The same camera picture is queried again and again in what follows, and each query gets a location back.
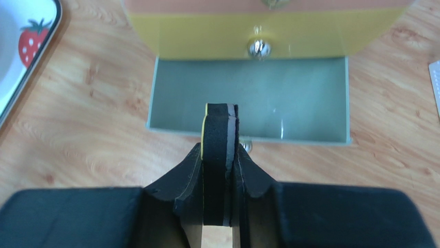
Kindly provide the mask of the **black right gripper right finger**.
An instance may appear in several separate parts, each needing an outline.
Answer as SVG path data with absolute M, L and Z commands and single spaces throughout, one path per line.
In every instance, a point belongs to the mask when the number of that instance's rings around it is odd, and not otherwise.
M 435 247 L 401 191 L 280 182 L 242 146 L 233 165 L 234 247 Z

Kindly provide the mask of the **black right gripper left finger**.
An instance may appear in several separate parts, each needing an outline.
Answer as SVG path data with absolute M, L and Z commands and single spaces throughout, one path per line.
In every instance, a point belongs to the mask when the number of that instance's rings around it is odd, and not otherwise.
M 200 247 L 200 145 L 147 187 L 29 189 L 1 207 L 1 247 Z

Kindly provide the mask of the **yellow bone-shaped eraser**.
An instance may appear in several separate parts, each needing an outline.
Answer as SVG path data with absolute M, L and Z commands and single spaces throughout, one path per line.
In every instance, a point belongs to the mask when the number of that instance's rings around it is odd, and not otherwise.
M 200 158 L 203 166 L 203 224 L 207 226 L 230 225 L 238 126 L 236 105 L 206 104 Z

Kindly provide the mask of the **round drawer storage box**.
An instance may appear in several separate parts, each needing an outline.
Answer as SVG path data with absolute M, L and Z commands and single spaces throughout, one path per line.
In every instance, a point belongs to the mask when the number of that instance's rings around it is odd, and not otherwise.
M 349 57 L 412 1 L 123 1 L 156 56 L 147 128 L 199 136 L 239 107 L 243 139 L 348 145 Z

